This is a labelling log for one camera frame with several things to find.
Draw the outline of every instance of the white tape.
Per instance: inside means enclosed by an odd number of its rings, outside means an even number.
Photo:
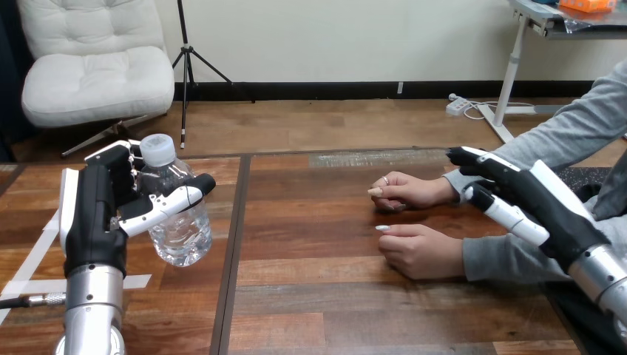
[[[48,294],[50,292],[65,292],[66,280],[31,280],[35,270],[44,259],[59,230],[59,211],[46,223],[44,232],[30,250],[26,260],[21,264],[13,279],[2,289],[0,300],[19,297],[20,294]],[[152,275],[128,276],[124,279],[124,288],[145,288]],[[10,309],[0,309],[0,325],[9,314]]]
[[[30,280],[30,278],[37,270],[37,267],[44,259],[44,255],[48,252],[48,249],[52,245],[52,242],[56,238],[58,233],[58,210],[55,212],[55,215],[52,217],[50,222],[46,224],[44,227],[44,233],[41,233],[41,236],[33,246],[33,249],[30,250],[26,260],[21,264],[20,269],[16,272],[15,276],[11,282],[9,282],[4,289],[2,290],[2,295],[0,295],[0,300],[8,300],[10,298],[19,297],[22,289],[26,287],[26,283],[24,281]],[[12,282],[16,282],[14,286],[11,286],[11,292],[8,292],[9,284]],[[0,325],[4,322],[4,319],[9,314],[10,309],[2,309],[0,310]]]
[[[124,279],[124,289],[132,290],[145,288],[152,275],[128,276]],[[62,280],[31,280],[11,281],[7,284],[7,293],[10,294],[49,294],[50,292],[65,292],[67,281]]]

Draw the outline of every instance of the electrical outlet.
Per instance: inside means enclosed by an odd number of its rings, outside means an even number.
[[[449,115],[463,115],[464,111],[470,106],[470,101],[465,98],[457,98],[455,101],[447,105],[447,113]]]

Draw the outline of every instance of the person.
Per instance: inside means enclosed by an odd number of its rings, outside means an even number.
[[[522,169],[542,160],[558,171],[586,159],[626,132],[627,60],[609,75],[597,79],[581,99],[494,153]],[[368,193],[380,209],[401,212],[406,205],[428,209],[456,201],[463,203],[460,192],[479,179],[463,176],[458,170],[437,180],[391,172],[378,179]],[[601,231],[624,255],[627,152],[585,206],[599,221]],[[469,281],[519,283],[569,280],[553,259],[511,234],[458,240],[419,224],[391,226],[380,237],[379,249],[389,264],[415,280],[462,276]]]

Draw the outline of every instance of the orange object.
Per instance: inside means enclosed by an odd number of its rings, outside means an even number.
[[[584,13],[596,13],[600,11],[612,11],[616,7],[617,0],[560,0],[560,5]]]

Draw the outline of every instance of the metal connector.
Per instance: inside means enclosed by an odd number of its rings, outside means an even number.
[[[29,307],[41,307],[43,305],[64,305],[65,293],[37,294],[28,296],[26,302]]]

